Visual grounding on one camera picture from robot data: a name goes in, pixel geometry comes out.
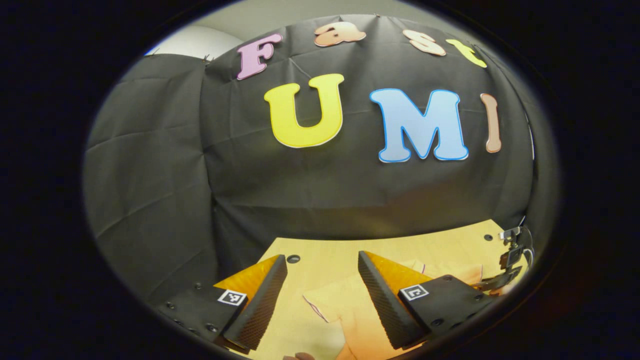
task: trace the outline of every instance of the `yellow letter u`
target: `yellow letter u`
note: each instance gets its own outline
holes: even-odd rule
[[[342,104],[338,84],[344,81],[340,74],[316,76],[309,86],[318,90],[322,118],[314,126],[303,127],[296,119],[294,95],[300,90],[298,84],[281,85],[267,91],[264,99],[271,107],[273,135],[289,147],[318,146],[331,140],[342,128]]]

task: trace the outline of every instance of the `black cloth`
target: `black cloth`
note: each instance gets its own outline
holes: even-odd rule
[[[352,22],[367,36],[316,46],[314,30],[337,21]],[[447,55],[419,51],[404,29],[433,37]],[[552,158],[547,115],[518,72],[488,47],[374,15],[307,20],[245,44],[273,33],[283,40],[272,58],[261,60],[266,70],[241,81],[237,48],[210,63],[144,57],[97,117],[84,170],[88,218],[103,254],[142,298],[157,304],[180,287],[232,275],[254,264],[276,237],[390,238],[488,219],[510,228],[536,202],[529,124],[536,156],[542,148]],[[488,67],[471,63],[445,41],[450,38],[473,48]],[[308,81],[330,73],[344,76],[340,133],[317,147],[279,143],[264,94],[299,84],[296,116],[312,126],[321,109]],[[426,159],[405,139],[412,157],[382,163],[383,120],[369,99],[381,88],[401,89],[423,112],[433,90],[457,93],[468,158],[437,160],[436,136]],[[483,93],[498,103],[502,150],[494,154],[485,150]],[[538,211],[552,216],[548,201],[537,201]]]

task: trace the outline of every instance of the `pink letter f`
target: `pink letter f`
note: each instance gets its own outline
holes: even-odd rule
[[[260,62],[260,57],[270,59],[273,55],[273,45],[282,41],[282,35],[273,34],[250,44],[246,44],[238,49],[240,53],[241,70],[238,74],[238,80],[248,78],[267,68],[267,65]]]

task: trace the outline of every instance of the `blue letter m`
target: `blue letter m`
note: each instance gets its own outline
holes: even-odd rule
[[[438,146],[433,151],[436,159],[464,160],[469,155],[462,140],[458,94],[447,90],[433,90],[424,115],[399,89],[375,90],[369,98],[380,105],[385,125],[385,148],[380,151],[382,162],[409,160],[411,151],[404,146],[403,131],[420,159],[429,154],[436,131],[439,138]]]

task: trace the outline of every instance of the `metal bracket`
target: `metal bracket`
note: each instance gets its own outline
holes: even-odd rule
[[[513,280],[516,276],[518,276],[521,270],[522,270],[522,266],[518,266],[517,268],[508,270],[500,275],[482,279],[481,282],[473,284],[472,286],[477,288],[480,291],[499,289],[507,285],[508,283],[510,283],[511,280]]]
[[[182,291],[157,309],[192,333],[214,341],[239,316],[247,301],[246,294],[206,286]]]
[[[499,234],[500,239],[504,240],[504,244],[507,245],[511,241],[515,241],[516,237],[520,235],[522,232],[522,228],[520,226],[514,227],[513,229],[505,230]]]
[[[514,244],[514,246],[509,249],[509,251],[505,252],[500,256],[500,268],[507,269],[511,268],[515,263],[520,260],[520,256],[522,256],[523,247]]]
[[[426,330],[429,340],[461,325],[493,302],[451,275],[401,289],[398,297]]]

